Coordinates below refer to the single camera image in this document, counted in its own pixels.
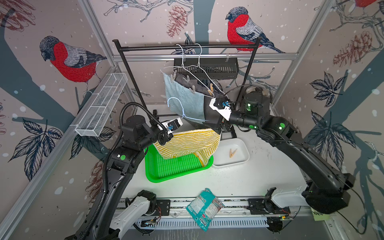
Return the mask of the yellow striped towel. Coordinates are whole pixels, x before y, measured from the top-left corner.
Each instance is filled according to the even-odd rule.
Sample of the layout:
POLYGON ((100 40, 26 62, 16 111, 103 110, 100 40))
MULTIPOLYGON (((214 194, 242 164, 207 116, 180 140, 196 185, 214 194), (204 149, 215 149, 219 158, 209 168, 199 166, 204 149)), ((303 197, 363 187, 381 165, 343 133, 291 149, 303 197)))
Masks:
POLYGON ((166 160, 192 154, 198 158, 202 167, 205 167, 217 150, 220 140, 221 135, 214 130, 200 129, 175 133, 164 146, 158 142, 154 146, 166 160))

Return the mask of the light blue wire hanger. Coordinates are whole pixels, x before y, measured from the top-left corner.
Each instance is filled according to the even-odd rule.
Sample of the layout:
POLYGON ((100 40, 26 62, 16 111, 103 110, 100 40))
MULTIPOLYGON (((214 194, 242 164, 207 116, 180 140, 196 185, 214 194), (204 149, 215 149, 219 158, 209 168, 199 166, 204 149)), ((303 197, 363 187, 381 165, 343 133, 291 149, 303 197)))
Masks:
POLYGON ((182 118, 185 118, 185 119, 188 119, 188 120, 194 120, 194 121, 198 121, 198 122, 206 122, 207 120, 203 120, 203 119, 196 119, 196 118, 191 118, 191 117, 188 117, 186 114, 185 114, 185 109, 183 107, 183 104, 182 102, 180 101, 180 99, 176 98, 176 97, 171 97, 171 98, 168 98, 167 99, 167 106, 170 107, 170 100, 172 99, 175 99, 179 102, 180 106, 181 106, 181 109, 182 109, 182 118))

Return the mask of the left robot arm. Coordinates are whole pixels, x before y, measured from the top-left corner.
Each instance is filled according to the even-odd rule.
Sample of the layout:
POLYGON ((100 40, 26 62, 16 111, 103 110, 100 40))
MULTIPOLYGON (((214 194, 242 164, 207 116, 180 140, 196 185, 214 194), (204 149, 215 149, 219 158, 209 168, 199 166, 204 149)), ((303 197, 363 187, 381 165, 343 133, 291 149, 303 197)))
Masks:
POLYGON ((69 240, 120 240, 139 217, 155 212, 156 194, 140 191, 134 202, 115 216, 122 194, 149 146, 155 142, 168 142, 183 123, 179 118, 161 123, 154 117, 151 124, 148 126, 140 115, 123 122, 112 152, 103 164, 103 188, 78 231, 67 237, 69 240))

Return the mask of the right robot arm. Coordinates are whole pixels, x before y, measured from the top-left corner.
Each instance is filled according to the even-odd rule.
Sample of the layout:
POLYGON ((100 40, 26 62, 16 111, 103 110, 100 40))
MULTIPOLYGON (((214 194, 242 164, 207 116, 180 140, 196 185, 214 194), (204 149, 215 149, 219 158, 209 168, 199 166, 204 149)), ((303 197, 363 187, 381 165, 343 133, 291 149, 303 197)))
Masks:
POLYGON ((301 195, 314 210, 332 214, 349 205, 351 196, 348 190, 353 188, 355 178, 328 164, 288 120, 272 116, 270 98, 262 92, 244 94, 239 108, 228 97, 212 99, 209 106, 220 114, 224 126, 236 125, 254 130, 259 138, 295 162, 309 177, 301 195))

